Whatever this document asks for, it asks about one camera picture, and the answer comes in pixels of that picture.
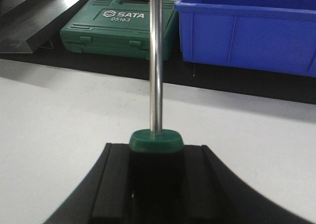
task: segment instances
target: black base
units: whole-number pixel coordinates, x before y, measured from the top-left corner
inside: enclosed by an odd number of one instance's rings
[[[168,155],[108,143],[45,224],[309,224],[251,189],[207,146]]]

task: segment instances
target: metal rod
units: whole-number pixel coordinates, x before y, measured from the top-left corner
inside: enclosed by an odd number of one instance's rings
[[[150,0],[150,130],[162,133],[162,0]]]

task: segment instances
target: blue plastic bin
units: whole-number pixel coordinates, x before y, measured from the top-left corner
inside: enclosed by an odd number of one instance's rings
[[[176,0],[183,59],[316,77],[316,0]]]

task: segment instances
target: white surface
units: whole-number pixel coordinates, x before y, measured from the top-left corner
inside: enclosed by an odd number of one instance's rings
[[[149,126],[149,83],[0,59],[0,224],[41,224],[106,142]],[[164,85],[164,128],[316,223],[316,106]]]

